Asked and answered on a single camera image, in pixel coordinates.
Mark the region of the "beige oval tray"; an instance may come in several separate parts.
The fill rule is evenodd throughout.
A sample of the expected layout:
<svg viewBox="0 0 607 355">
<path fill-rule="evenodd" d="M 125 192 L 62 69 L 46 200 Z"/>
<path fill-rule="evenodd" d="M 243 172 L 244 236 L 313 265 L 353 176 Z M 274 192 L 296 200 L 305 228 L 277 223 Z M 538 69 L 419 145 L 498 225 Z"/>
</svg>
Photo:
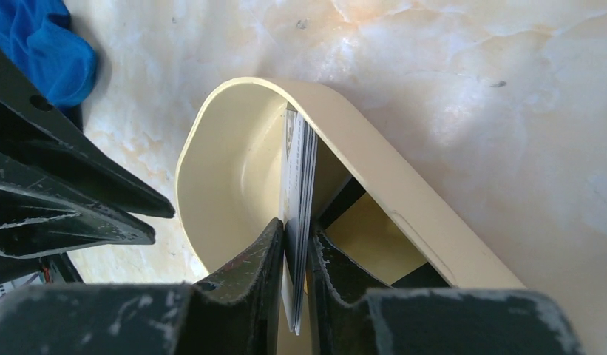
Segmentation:
<svg viewBox="0 0 607 355">
<path fill-rule="evenodd" d="M 218 86 L 197 114 L 177 163 L 178 215 L 194 253 L 215 272 L 277 219 L 282 111 L 301 112 L 340 163 L 448 288 L 523 290 L 492 253 L 366 118 L 320 84 L 235 78 Z M 313 351 L 278 340 L 275 354 Z"/>
</svg>

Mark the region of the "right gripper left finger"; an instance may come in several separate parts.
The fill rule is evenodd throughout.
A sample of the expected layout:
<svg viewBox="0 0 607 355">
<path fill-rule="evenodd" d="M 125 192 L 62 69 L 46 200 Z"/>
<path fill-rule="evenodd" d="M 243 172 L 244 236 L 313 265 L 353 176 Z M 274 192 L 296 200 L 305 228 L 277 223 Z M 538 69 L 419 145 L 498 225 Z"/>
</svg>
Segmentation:
<svg viewBox="0 0 607 355">
<path fill-rule="evenodd" d="M 0 354 L 275 354 L 283 223 L 197 283 L 34 285 L 0 303 Z"/>
</svg>

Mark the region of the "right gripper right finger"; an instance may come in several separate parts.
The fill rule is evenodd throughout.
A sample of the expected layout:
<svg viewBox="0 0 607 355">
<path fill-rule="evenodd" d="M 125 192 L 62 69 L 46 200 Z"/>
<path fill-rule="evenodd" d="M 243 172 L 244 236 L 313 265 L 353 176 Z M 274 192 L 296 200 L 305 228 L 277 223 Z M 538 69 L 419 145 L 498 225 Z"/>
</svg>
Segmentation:
<svg viewBox="0 0 607 355">
<path fill-rule="evenodd" d="M 315 354 L 583 354 L 561 307 L 524 290 L 394 288 L 320 227 L 308 244 Z"/>
</svg>

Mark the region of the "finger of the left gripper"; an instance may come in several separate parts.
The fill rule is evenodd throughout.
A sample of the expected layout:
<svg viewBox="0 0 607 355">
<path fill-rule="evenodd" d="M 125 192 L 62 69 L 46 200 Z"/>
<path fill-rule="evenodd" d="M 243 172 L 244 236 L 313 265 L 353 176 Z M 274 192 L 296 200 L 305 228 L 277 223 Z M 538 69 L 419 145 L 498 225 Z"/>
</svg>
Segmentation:
<svg viewBox="0 0 607 355">
<path fill-rule="evenodd" d="M 0 152 L 106 205 L 174 217 L 167 197 L 106 156 L 1 49 Z"/>
<path fill-rule="evenodd" d="M 148 223 L 0 152 L 0 256 L 32 259 L 154 243 Z"/>
</svg>

